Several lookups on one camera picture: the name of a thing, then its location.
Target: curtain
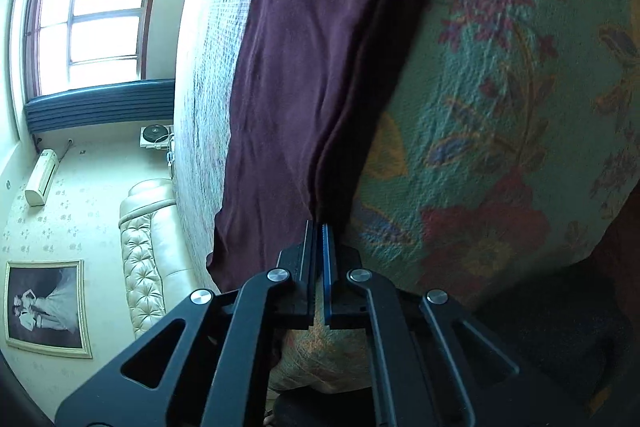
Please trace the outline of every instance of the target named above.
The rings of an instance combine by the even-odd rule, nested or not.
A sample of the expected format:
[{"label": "curtain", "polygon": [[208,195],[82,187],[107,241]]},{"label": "curtain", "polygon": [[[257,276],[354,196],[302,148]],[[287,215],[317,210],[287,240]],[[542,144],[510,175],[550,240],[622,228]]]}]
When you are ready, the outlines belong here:
[{"label": "curtain", "polygon": [[37,96],[25,105],[31,134],[83,125],[173,120],[174,80],[136,80]]}]

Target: gold picture frame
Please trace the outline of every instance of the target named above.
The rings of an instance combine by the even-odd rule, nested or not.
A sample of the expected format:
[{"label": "gold picture frame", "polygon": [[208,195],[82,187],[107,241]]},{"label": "gold picture frame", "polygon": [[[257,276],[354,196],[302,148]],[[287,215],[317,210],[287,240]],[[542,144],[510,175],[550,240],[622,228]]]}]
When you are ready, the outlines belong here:
[{"label": "gold picture frame", "polygon": [[83,261],[7,261],[4,337],[8,346],[25,351],[92,358],[84,309]]}]

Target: green floral fabric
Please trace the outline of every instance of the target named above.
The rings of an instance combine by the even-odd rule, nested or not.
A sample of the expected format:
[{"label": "green floral fabric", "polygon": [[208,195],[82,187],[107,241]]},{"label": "green floral fabric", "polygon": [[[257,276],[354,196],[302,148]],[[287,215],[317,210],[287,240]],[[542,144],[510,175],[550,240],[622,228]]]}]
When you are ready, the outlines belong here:
[{"label": "green floral fabric", "polygon": [[[640,0],[433,0],[342,240],[473,308],[591,253],[638,181]],[[364,335],[289,331],[276,391],[369,385]]]}]

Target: purple cloth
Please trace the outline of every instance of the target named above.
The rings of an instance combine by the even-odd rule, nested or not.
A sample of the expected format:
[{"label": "purple cloth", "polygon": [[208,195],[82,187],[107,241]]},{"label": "purple cloth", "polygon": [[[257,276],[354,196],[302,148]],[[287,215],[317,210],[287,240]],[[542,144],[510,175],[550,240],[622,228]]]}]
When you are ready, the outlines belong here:
[{"label": "purple cloth", "polygon": [[209,271],[222,291],[275,266],[307,219],[339,233],[426,0],[252,0]]}]

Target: framed picture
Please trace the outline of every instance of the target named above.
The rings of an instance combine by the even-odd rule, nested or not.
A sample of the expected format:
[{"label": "framed picture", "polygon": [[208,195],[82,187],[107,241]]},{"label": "framed picture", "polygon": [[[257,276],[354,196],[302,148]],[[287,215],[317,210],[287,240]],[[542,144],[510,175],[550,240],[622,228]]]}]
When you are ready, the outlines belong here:
[{"label": "framed picture", "polygon": [[9,346],[90,359],[82,261],[12,263],[4,281],[4,336]]}]

